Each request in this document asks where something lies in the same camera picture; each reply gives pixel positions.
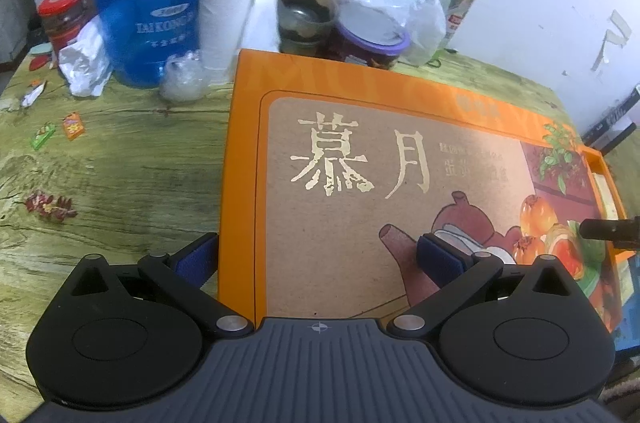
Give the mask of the orange cardboard tray box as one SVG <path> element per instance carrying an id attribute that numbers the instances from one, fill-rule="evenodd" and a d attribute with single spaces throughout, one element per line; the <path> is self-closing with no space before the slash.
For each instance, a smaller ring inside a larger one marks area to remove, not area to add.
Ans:
<path id="1" fill-rule="evenodd" d="M 596 149 L 582 146 L 580 153 L 588 166 L 588 177 L 596 196 L 598 209 L 606 221 L 619 221 L 623 224 L 623 234 L 628 241 L 608 242 L 608 253 L 615 264 L 620 264 L 634 256 L 639 247 L 639 218 L 629 218 L 622 198 L 617 191 L 615 181 L 605 163 L 603 155 Z"/>

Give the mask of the purple lidded porridge can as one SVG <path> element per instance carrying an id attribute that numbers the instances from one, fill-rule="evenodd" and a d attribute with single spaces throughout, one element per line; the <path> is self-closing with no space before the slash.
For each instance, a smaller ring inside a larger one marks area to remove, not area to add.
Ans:
<path id="1" fill-rule="evenodd" d="M 338 7 L 326 52 L 336 61 L 388 70 L 409 45 L 405 27 L 386 13 L 347 1 Z"/>

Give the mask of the orange candy pack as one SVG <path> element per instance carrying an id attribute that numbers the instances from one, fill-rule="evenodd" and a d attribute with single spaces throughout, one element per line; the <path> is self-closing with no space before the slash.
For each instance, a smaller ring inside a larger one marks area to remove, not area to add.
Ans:
<path id="1" fill-rule="evenodd" d="M 70 141 L 77 139 L 86 132 L 84 122 L 77 112 L 66 115 L 63 118 L 62 126 L 65 137 Z"/>

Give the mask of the crumpled white plastic bag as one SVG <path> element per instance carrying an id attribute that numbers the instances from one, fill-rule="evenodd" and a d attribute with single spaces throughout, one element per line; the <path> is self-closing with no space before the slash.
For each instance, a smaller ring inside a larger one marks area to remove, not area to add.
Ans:
<path id="1" fill-rule="evenodd" d="M 113 73 L 99 16 L 92 18 L 75 41 L 58 52 L 58 69 L 70 93 L 78 98 L 100 97 Z"/>

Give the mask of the black leaning strip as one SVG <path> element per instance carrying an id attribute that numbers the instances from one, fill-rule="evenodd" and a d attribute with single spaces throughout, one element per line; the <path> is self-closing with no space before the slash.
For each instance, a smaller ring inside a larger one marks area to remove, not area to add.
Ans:
<path id="1" fill-rule="evenodd" d="M 639 102 L 640 85 L 634 87 L 630 95 L 620 102 L 618 105 L 604 114 L 601 120 L 598 120 L 584 135 L 582 141 L 585 146 L 592 146 L 600 139 L 615 123 L 617 123 L 624 115 L 626 115 Z"/>

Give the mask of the orange mooncake gift box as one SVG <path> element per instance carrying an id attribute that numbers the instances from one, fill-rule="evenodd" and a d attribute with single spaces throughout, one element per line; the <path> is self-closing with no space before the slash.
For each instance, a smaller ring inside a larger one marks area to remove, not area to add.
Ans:
<path id="1" fill-rule="evenodd" d="M 265 317 L 390 319 L 434 283 L 416 240 L 561 261 L 608 328 L 622 317 L 599 218 L 601 155 L 510 103 L 362 65 L 245 50 L 222 173 L 218 295 Z"/>

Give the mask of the red lidded sauce jar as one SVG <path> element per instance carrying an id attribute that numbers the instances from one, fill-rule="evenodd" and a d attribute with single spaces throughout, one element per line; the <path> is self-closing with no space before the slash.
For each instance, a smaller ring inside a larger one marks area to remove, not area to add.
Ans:
<path id="1" fill-rule="evenodd" d="M 43 0 L 37 11 L 55 56 L 96 15 L 93 0 Z"/>

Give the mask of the white candy wrapper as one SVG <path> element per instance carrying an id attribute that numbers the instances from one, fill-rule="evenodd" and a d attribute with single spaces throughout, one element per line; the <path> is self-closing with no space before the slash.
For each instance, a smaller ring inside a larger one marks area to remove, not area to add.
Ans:
<path id="1" fill-rule="evenodd" d="M 32 89 L 23 97 L 21 101 L 21 107 L 23 109 L 30 108 L 36 102 L 36 100 L 43 94 L 43 91 L 45 91 L 46 88 L 47 88 L 46 80 L 32 87 Z"/>

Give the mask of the green candy pack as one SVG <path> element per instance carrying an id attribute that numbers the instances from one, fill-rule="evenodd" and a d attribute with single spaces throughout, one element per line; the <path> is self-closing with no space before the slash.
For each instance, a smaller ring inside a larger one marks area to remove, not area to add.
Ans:
<path id="1" fill-rule="evenodd" d="M 56 126 L 52 123 L 43 124 L 30 138 L 32 149 L 38 151 L 55 134 L 55 131 Z"/>

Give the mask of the dark glass jar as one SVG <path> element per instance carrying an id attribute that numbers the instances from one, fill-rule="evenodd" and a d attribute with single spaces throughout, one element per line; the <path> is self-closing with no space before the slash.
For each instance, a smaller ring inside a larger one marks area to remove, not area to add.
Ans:
<path id="1" fill-rule="evenodd" d="M 336 16 L 334 0 L 278 0 L 280 51 L 317 56 L 333 30 Z"/>

